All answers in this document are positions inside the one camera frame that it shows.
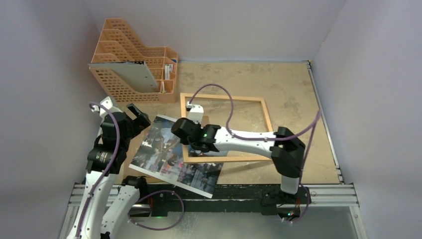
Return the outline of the printed photo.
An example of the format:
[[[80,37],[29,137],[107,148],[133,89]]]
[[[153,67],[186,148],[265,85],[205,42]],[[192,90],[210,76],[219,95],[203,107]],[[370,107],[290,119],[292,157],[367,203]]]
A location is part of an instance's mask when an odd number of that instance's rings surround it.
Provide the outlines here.
[[[206,198],[212,198],[223,164],[185,163],[184,145],[171,133],[175,122],[175,118],[157,115],[129,168]]]

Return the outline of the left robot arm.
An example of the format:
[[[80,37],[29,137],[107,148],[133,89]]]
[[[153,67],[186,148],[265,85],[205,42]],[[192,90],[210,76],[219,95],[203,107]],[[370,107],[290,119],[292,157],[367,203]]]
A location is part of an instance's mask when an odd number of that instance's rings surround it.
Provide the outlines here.
[[[117,107],[112,97],[90,103],[102,121],[93,149],[88,153],[85,187],[69,239],[113,239],[130,208],[148,199],[143,177],[128,176],[119,187],[117,198],[107,206],[113,185],[127,157],[130,142],[151,125],[147,114],[134,104],[126,106],[132,119]]]

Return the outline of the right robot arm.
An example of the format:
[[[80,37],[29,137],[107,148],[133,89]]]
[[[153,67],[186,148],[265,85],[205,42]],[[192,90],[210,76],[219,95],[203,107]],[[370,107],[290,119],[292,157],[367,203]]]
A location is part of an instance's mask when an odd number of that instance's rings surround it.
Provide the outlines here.
[[[201,126],[191,119],[179,118],[171,133],[181,144],[204,153],[239,151],[269,158],[281,174],[280,198],[290,203],[299,196],[306,146],[286,127],[271,132],[230,131],[220,125]]]

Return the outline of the wooden picture frame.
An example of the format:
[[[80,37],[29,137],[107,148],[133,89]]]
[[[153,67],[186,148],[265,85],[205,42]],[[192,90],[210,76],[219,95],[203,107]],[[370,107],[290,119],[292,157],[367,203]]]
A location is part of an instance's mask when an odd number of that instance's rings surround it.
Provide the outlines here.
[[[180,93],[180,111],[181,117],[187,116],[186,103],[188,102],[187,98],[201,98],[209,100],[229,100],[229,96],[225,95],[210,95],[210,94],[197,94],[195,97],[193,93]],[[273,131],[271,124],[270,116],[268,109],[265,103],[264,98],[259,97],[242,97],[242,96],[232,96],[232,99],[235,101],[248,101],[248,102],[259,102],[261,105],[262,113],[265,120],[265,125],[268,131]],[[252,156],[212,156],[212,157],[190,157],[188,152],[188,147],[186,145],[182,146],[183,151],[183,160],[184,163],[196,164],[196,163],[226,163],[226,162],[255,162],[255,161],[268,161],[270,158],[252,155]]]

